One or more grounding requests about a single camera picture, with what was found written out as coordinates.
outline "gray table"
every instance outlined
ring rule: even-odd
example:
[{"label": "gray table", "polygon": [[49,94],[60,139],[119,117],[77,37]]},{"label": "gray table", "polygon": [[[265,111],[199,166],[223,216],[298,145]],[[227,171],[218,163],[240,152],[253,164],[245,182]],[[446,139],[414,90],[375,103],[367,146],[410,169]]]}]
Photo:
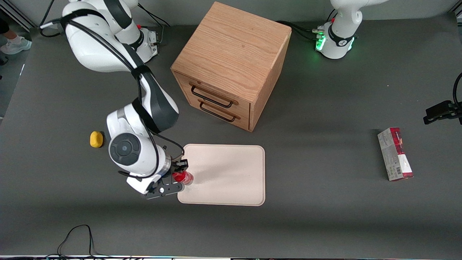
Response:
[{"label": "gray table", "polygon": [[[254,133],[187,104],[169,67],[193,31],[166,29],[148,63],[181,111],[164,135],[264,147],[265,204],[140,199],[107,150],[88,144],[108,113],[136,97],[135,81],[90,71],[64,38],[35,35],[0,126],[0,254],[53,253],[87,223],[97,250],[112,255],[462,258],[462,126],[422,121],[451,98],[462,68],[454,15],[366,21],[341,61],[293,34]],[[387,180],[376,134],[392,126],[401,127],[414,179]],[[63,253],[86,254],[87,243],[77,230]]]}]

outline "yellow sponge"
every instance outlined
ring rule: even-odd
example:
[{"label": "yellow sponge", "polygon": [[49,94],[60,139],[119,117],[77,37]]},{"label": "yellow sponge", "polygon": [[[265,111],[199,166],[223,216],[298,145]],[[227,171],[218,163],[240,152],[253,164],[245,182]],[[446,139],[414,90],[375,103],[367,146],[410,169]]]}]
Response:
[{"label": "yellow sponge", "polygon": [[103,146],[104,136],[101,132],[93,131],[90,135],[90,145],[94,148]]}]

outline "white robotic arm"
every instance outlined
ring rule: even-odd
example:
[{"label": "white robotic arm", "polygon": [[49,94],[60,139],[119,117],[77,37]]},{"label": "white robotic arm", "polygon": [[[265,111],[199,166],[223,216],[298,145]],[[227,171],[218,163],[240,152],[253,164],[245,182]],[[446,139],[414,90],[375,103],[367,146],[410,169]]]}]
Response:
[{"label": "white robotic arm", "polygon": [[335,21],[318,27],[321,32],[316,50],[329,59],[340,59],[351,49],[354,34],[363,21],[360,8],[384,3],[388,0],[331,0],[337,9]]},{"label": "white robotic arm", "polygon": [[[112,161],[128,171],[127,182],[142,194],[149,192],[162,196],[156,189],[159,180],[167,173],[184,171],[184,164],[172,162],[166,151],[154,146],[150,132],[159,133],[172,127],[178,119],[178,108],[173,99],[160,87],[157,80],[137,53],[128,45],[120,43],[112,33],[108,22],[90,3],[71,2],[62,12],[63,19],[71,20],[63,25],[71,49],[78,61],[88,69],[98,72],[128,71],[139,80],[146,94],[140,102],[110,113],[107,126],[111,141],[109,154]],[[124,64],[115,54],[82,29],[89,29],[112,46],[129,63]],[[183,185],[175,184],[172,193],[181,191]]]},{"label": "white robotic arm", "polygon": [[130,45],[143,62],[148,62],[158,53],[158,39],[154,31],[138,28],[132,19],[130,9],[138,0],[80,0],[91,4],[102,14],[110,30],[121,43]]}]

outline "black metal handle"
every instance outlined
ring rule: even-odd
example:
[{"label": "black metal handle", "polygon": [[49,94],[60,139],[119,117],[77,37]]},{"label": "black metal handle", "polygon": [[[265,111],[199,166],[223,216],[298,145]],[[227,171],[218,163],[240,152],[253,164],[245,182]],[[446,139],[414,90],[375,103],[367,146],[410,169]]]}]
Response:
[{"label": "black metal handle", "polygon": [[204,112],[207,112],[207,113],[209,113],[209,114],[211,114],[211,115],[213,115],[213,116],[216,116],[216,117],[218,117],[218,118],[220,118],[220,119],[222,119],[222,120],[224,120],[224,121],[227,121],[227,122],[229,122],[229,123],[232,123],[232,122],[234,122],[234,120],[236,120],[236,116],[233,116],[232,119],[227,119],[227,118],[222,117],[221,115],[219,115],[219,114],[217,114],[217,113],[214,113],[214,112],[212,112],[212,111],[210,111],[210,110],[208,110],[208,109],[205,109],[205,108],[202,107],[203,104],[204,104],[204,102],[201,102],[201,105],[200,105],[199,107],[200,107],[201,110],[204,111]]},{"label": "black metal handle", "polygon": [[204,96],[204,95],[201,95],[201,94],[199,94],[199,93],[196,93],[196,92],[194,92],[194,90],[196,89],[196,86],[194,86],[194,85],[192,85],[192,84],[190,84],[190,85],[193,86],[193,87],[191,88],[191,92],[193,93],[194,96],[198,96],[198,97],[200,97],[200,98],[202,98],[202,99],[205,99],[205,100],[207,100],[207,101],[209,101],[209,102],[211,102],[211,103],[214,103],[215,105],[219,105],[219,106],[221,106],[221,107],[223,107],[223,108],[230,108],[230,107],[232,106],[232,104],[233,104],[233,102],[230,101],[229,105],[225,105],[225,104],[222,104],[222,103],[220,103],[220,102],[217,102],[217,101],[215,101],[215,100],[213,100],[213,99],[210,99],[210,98],[208,98],[208,97],[206,97],[206,96]]}]

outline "white sneaker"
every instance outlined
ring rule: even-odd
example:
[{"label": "white sneaker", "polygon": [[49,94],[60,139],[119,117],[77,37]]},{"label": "white sneaker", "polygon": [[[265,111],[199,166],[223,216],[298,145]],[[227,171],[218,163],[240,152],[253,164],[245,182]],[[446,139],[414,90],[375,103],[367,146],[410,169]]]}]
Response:
[{"label": "white sneaker", "polygon": [[31,46],[31,41],[28,41],[24,37],[21,37],[21,43],[14,44],[10,40],[8,40],[8,42],[5,45],[0,47],[0,51],[8,55],[13,55],[23,50],[28,50]]}]

